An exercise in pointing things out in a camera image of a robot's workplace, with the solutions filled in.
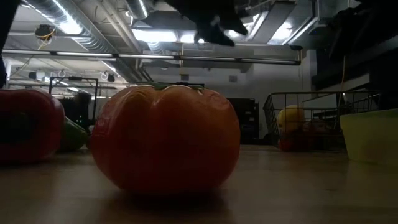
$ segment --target green vegetable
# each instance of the green vegetable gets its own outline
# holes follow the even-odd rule
[[[65,117],[60,152],[70,152],[80,149],[88,140],[87,132]]]

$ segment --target red pepper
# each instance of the red pepper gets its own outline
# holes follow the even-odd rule
[[[61,102],[37,90],[0,90],[0,164],[28,163],[60,147]]]

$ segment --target wire basket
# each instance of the wire basket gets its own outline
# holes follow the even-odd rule
[[[379,110],[380,100],[380,91],[273,93],[263,109],[273,145],[282,148],[288,142],[294,145],[290,151],[345,151],[340,116]]]

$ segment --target ceiling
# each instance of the ceiling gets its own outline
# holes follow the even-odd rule
[[[134,46],[135,49],[129,45],[125,39],[120,35],[118,30],[113,26],[112,22],[107,17],[106,13],[109,13],[109,8],[106,7],[107,12],[104,12],[101,7],[98,7],[97,0],[73,0],[72,4],[76,6],[78,12],[81,13],[92,25],[90,32],[95,33],[97,30],[98,34],[102,35],[104,39],[109,43],[115,52],[119,53],[136,53],[137,50],[141,50],[144,53],[153,54],[151,49],[148,47],[147,42],[139,40],[139,36],[135,35],[134,38],[138,41]],[[174,11],[173,8],[161,2],[153,8],[153,11],[149,14],[148,18],[143,21],[137,21],[132,23],[125,0],[109,0],[114,10],[117,11],[118,17],[121,21],[116,19],[116,16],[111,16],[113,22],[117,24],[123,22],[124,26],[129,29],[139,29],[143,31],[169,31],[173,32],[177,38],[175,42],[163,42],[160,41],[161,47],[167,54],[184,54],[184,55],[197,55],[197,56],[212,56],[212,57],[237,57],[237,58],[275,58],[275,59],[286,59],[292,60],[297,58],[297,53],[290,49],[288,45],[283,44],[291,35],[299,29],[302,24],[309,20],[313,14],[312,2],[309,0],[298,0],[298,1],[269,1],[263,4],[264,0],[238,0],[236,5],[239,7],[251,7],[251,15],[243,19],[243,22],[247,25],[250,32],[257,29],[256,33],[252,37],[245,38],[238,35],[228,35],[232,37],[236,42],[237,46],[223,47],[212,44],[193,44],[193,43],[181,43],[182,36],[184,34],[192,34],[195,31],[195,26],[187,19],[181,18],[178,12]],[[14,22],[11,27],[10,36],[7,39],[5,49],[31,49],[37,50],[42,42],[36,38],[33,34],[39,24],[50,24],[53,25],[48,19],[41,14],[41,12],[28,7],[19,7],[18,12],[15,16]],[[55,37],[52,38],[51,43],[42,46],[41,50],[53,50],[53,51],[71,51],[71,52],[86,52],[87,50],[78,44],[71,35],[64,34],[60,30],[57,31]],[[294,43],[294,45],[300,44],[304,47],[316,47],[313,45],[313,41],[308,38],[308,35],[304,33]],[[103,63],[102,61],[96,60],[95,58],[84,58],[77,60],[51,59],[41,58],[40,56],[30,57],[10,57],[6,59],[12,64],[13,75],[11,82],[13,84],[35,84],[35,85],[48,85],[43,80],[27,80],[29,72],[45,72],[48,75],[57,76],[60,72],[66,72],[66,75],[74,75],[85,78],[98,78],[102,89],[99,94],[102,96],[113,95],[122,88],[128,85],[125,74],[115,73],[116,80],[114,83],[109,83],[103,78],[106,78],[106,72],[114,73],[111,68]],[[124,63],[131,69],[134,70],[136,66],[135,60],[125,60]],[[180,61],[162,61],[162,60],[143,60],[143,66],[149,75],[152,75],[155,81],[167,82],[179,79],[179,74],[182,71],[189,70],[193,77],[203,77],[204,82],[218,82],[219,78],[212,77],[214,74],[211,70],[220,69],[226,71],[234,71],[237,75],[245,75],[245,73],[251,68],[251,64],[248,63],[221,63],[221,62],[196,62],[186,61],[181,63]],[[94,89],[89,88],[92,83],[80,83],[64,81],[69,85],[76,86],[87,86],[88,88],[81,88],[82,90],[94,93]],[[67,86],[62,85],[63,88],[55,90],[55,94],[72,94],[73,92],[68,91]]]

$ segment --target yellow plastic bin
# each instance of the yellow plastic bin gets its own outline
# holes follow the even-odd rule
[[[340,116],[350,159],[398,166],[398,110]]]

